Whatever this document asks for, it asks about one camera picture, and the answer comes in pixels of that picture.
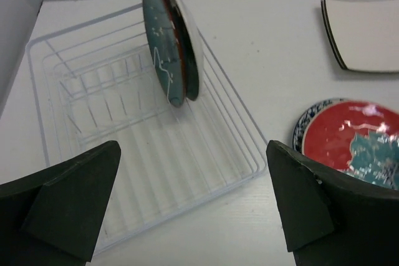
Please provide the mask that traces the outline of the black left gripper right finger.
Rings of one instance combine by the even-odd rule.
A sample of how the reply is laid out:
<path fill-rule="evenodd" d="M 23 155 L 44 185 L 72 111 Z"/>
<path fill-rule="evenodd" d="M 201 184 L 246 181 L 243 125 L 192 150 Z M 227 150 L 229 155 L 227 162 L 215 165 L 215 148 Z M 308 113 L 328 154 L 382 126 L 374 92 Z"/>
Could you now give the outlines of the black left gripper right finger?
<path fill-rule="evenodd" d="M 398 191 L 271 140 L 267 163 L 296 265 L 398 265 Z"/>

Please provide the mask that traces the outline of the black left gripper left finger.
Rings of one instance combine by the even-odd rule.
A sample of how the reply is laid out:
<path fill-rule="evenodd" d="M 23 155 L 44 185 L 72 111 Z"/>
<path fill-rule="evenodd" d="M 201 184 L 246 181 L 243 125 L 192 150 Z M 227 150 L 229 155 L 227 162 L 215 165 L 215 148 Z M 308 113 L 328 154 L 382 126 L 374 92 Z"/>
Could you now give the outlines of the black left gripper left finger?
<path fill-rule="evenodd" d="M 2 184 L 1 262 L 91 261 L 120 158 L 110 140 Z"/>

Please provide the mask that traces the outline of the grey speckled round plate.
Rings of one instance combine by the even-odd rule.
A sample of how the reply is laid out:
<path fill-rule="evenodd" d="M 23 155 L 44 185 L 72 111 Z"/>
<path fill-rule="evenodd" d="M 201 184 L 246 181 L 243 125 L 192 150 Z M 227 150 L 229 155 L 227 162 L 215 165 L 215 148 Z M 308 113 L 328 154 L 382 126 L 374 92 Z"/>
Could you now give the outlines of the grey speckled round plate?
<path fill-rule="evenodd" d="M 309 126 L 312 119 L 323 109 L 330 105 L 346 101 L 345 98 L 330 98 L 319 101 L 309 107 L 298 119 L 292 134 L 292 148 L 302 153 L 302 141 L 305 135 L 306 128 Z"/>

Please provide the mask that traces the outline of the white square plate black rim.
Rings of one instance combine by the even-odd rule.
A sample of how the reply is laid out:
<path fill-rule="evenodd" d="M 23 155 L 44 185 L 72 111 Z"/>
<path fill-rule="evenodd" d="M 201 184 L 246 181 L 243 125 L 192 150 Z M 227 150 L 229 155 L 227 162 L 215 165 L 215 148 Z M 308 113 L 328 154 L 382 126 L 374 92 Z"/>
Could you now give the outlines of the white square plate black rim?
<path fill-rule="evenodd" d="M 334 54 L 334 57 L 339 65 L 339 67 L 342 70 L 348 70 L 347 66 L 345 65 L 344 61 L 342 60 L 342 57 L 339 53 L 339 50 L 337 48 L 337 44 L 335 43 L 335 39 L 333 37 L 333 33 L 331 30 L 331 26 L 330 26 L 330 22 L 329 22 L 329 17 L 327 14 L 327 4 L 326 4 L 326 0 L 321 0 L 320 1 L 320 5 L 321 5 L 321 10 L 322 10 L 322 18 L 323 18 L 323 23 L 324 23 L 324 27 L 327 33 L 327 37 L 330 43 L 330 46 L 332 48 L 332 52 Z"/>

